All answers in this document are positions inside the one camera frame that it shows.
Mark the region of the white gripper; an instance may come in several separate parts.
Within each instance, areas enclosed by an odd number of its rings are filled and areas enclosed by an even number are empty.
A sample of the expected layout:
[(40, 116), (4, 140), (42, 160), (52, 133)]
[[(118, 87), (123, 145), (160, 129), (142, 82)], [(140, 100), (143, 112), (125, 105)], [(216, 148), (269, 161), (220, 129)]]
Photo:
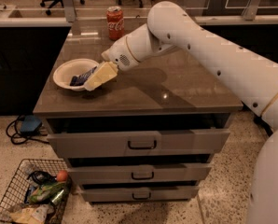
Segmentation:
[(100, 63), (84, 83), (87, 91), (93, 91), (116, 77), (118, 69), (128, 71), (139, 64), (130, 52), (126, 36), (115, 41), (109, 49), (102, 53), (102, 57), (106, 62)]

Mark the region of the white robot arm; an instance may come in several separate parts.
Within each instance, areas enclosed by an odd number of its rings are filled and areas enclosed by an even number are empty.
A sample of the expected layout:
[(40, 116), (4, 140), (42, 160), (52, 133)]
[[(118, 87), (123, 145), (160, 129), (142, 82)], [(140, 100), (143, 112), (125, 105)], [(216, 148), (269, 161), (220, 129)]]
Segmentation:
[(104, 63), (85, 82), (92, 91), (140, 62), (174, 47), (189, 52), (272, 129), (252, 179), (246, 224), (278, 224), (278, 63), (200, 27), (179, 5), (153, 6), (145, 25), (102, 53)]

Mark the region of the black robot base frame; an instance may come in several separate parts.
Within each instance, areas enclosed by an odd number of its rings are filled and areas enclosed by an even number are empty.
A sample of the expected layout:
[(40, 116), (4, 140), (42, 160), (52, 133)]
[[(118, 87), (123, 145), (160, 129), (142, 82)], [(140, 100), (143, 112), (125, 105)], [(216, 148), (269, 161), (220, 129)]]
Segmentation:
[(263, 135), (267, 137), (271, 137), (273, 135), (272, 128), (261, 117), (254, 116), (253, 122), (258, 126)]

